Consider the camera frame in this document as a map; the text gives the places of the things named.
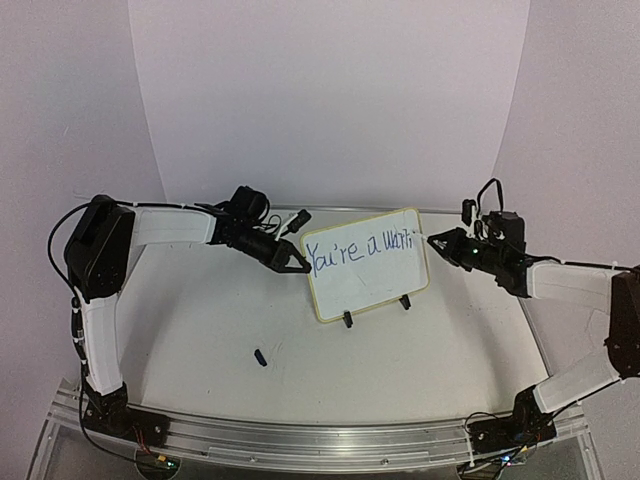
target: wire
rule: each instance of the wire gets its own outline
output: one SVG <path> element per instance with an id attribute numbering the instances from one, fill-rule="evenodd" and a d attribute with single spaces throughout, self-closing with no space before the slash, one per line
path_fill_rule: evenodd
<path id="1" fill-rule="evenodd" d="M 494 415 L 493 413 L 473 412 L 471 415 L 469 415 L 467 418 L 464 419 L 464 424 L 462 425 L 462 428 L 464 428 L 464 431 L 467 432 L 469 435 L 472 435 L 472 432 L 470 432 L 468 428 L 469 420 L 471 420 L 473 417 L 476 417 L 478 415 L 484 415 L 486 417 L 491 417 L 494 420 L 500 420 L 500 417 L 498 417 L 497 415 Z"/>
<path id="2" fill-rule="evenodd" d="M 67 286 L 69 287 L 69 290 L 71 290 L 71 294 L 76 299 L 78 299 L 78 294 L 76 293 L 75 288 L 73 288 L 73 284 L 67 278 L 67 276 L 64 273 L 62 273 L 62 270 L 60 270 L 60 268 L 58 267 L 58 264 L 53 259 L 52 245 L 53 245 L 53 238 L 55 237 L 56 232 L 60 229 L 62 224 L 66 222 L 69 219 L 69 217 L 71 217 L 74 213 L 77 213 L 80 210 L 84 210 L 89 205 L 91 205 L 91 203 L 83 203 L 82 205 L 78 205 L 76 208 L 67 212 L 60 220 L 58 220 L 58 223 L 56 223 L 54 227 L 51 229 L 51 232 L 49 233 L 49 238 L 47 239 L 47 256 L 49 257 L 49 262 L 51 263 L 51 266 L 53 267 L 55 272 L 58 274 L 58 276 L 64 281 L 64 283 L 67 284 Z"/>

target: whiteboard stand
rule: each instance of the whiteboard stand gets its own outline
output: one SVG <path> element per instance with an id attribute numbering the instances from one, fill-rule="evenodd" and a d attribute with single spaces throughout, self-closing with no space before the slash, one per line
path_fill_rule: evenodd
<path id="1" fill-rule="evenodd" d="M 405 310 L 409 310 L 411 308 L 411 300 L 409 300 L 408 294 L 405 293 L 403 296 L 401 296 L 398 299 L 398 301 L 400 302 L 400 305 L 402 305 L 402 308 L 404 308 Z M 349 310 L 346 310 L 344 312 L 344 317 L 342 317 L 342 321 L 347 326 L 347 328 L 353 327 L 353 316 L 351 315 L 351 312 Z"/>

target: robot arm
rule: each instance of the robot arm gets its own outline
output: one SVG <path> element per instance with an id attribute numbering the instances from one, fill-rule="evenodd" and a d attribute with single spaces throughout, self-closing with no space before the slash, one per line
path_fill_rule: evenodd
<path id="1" fill-rule="evenodd" d="M 463 202 L 465 228 L 427 239 L 444 260 L 495 276 L 511 295 L 562 300 L 610 316 L 602 348 L 518 393 L 509 417 L 469 425 L 476 452 L 488 453 L 555 437 L 553 418 L 563 409 L 618 380 L 640 376 L 640 280 L 637 268 L 604 269 L 527 255 L 524 220 L 502 209 L 481 216 L 478 205 Z"/>
<path id="2" fill-rule="evenodd" d="M 297 232 L 311 216 L 301 210 L 287 223 L 286 232 L 276 235 L 265 229 L 266 212 L 264 194 L 249 187 L 239 187 L 230 201 L 216 206 L 128 204 L 104 195 L 91 201 L 64 252 L 77 293 L 72 335 L 92 408 L 88 428 L 126 438 L 133 435 L 133 425 L 144 431 L 148 445 L 164 442 L 166 418 L 127 406 L 120 371 L 115 315 L 130 273 L 131 251 L 160 243 L 226 244 L 277 273 L 309 273 L 309 263 L 280 236 Z M 300 266 L 290 266 L 291 258 Z"/>

